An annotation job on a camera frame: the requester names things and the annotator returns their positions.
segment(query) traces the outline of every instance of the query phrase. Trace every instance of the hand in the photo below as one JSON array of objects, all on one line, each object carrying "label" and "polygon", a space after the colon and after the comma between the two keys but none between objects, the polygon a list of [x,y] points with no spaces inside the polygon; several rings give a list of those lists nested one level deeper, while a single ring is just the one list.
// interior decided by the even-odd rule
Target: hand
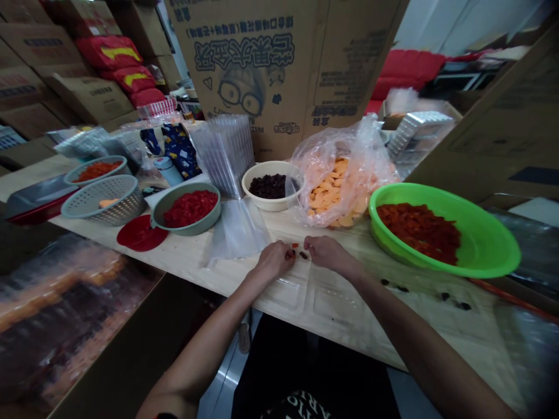
[{"label": "hand", "polygon": [[309,251],[315,265],[328,268],[342,276],[347,276],[349,270],[362,266],[332,237],[307,236],[304,248]]},{"label": "hand", "polygon": [[260,258],[254,271],[264,277],[266,282],[272,282],[290,270],[295,264],[295,258],[286,258],[291,253],[291,246],[281,240],[271,243],[260,253]]}]

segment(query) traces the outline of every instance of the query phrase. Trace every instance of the red bag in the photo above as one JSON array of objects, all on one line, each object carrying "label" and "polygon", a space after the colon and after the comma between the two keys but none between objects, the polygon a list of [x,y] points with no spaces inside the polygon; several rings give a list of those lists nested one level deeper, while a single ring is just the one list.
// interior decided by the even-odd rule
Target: red bag
[{"label": "red bag", "polygon": [[155,79],[150,71],[143,66],[128,67],[113,72],[100,71],[99,76],[102,79],[117,82],[126,93],[138,93],[141,90],[155,87]]},{"label": "red bag", "polygon": [[97,70],[118,70],[139,66],[144,60],[127,37],[93,37],[76,39],[76,46],[86,61]]},{"label": "red bag", "polygon": [[165,100],[165,95],[156,88],[151,88],[147,90],[142,90],[138,93],[133,93],[128,96],[130,102],[134,107],[140,108],[142,106],[146,106],[155,102],[160,102]]}]

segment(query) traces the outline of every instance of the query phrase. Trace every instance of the white ceramic bowl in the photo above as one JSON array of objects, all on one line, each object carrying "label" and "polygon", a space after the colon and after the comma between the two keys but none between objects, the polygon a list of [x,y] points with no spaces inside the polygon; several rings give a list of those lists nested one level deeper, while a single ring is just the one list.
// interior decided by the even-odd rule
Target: white ceramic bowl
[{"label": "white ceramic bowl", "polygon": [[293,166],[291,163],[287,163],[284,161],[269,161],[258,163],[255,166],[252,166],[248,169],[243,176],[243,180],[241,181],[243,190],[245,191],[246,195],[249,196],[253,201],[254,204],[259,207],[261,210],[265,211],[283,211],[287,210],[288,203],[291,199],[295,198],[300,191],[303,189],[303,185],[300,185],[299,190],[285,198],[280,198],[276,200],[270,200],[265,198],[259,198],[258,196],[249,192],[250,184],[252,180],[256,177],[263,177],[264,175],[287,175],[293,176],[294,173],[299,173],[299,169]]}]

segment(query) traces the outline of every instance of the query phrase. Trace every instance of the dark raisin on table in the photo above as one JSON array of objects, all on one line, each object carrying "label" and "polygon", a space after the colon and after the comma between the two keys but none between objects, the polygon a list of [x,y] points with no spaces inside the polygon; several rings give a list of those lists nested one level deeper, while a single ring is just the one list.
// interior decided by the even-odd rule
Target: dark raisin on table
[{"label": "dark raisin on table", "polygon": [[250,182],[249,192],[258,198],[281,199],[285,198],[285,175],[264,175],[255,177]]}]

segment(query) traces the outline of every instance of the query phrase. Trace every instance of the red sofa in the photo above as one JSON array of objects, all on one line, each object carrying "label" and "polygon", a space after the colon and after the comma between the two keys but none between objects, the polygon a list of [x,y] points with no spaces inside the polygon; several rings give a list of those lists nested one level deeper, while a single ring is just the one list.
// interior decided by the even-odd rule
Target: red sofa
[{"label": "red sofa", "polygon": [[392,49],[374,86],[365,114],[378,113],[393,87],[413,87],[420,91],[428,81],[437,76],[446,61],[447,57],[441,54],[415,49]]}]

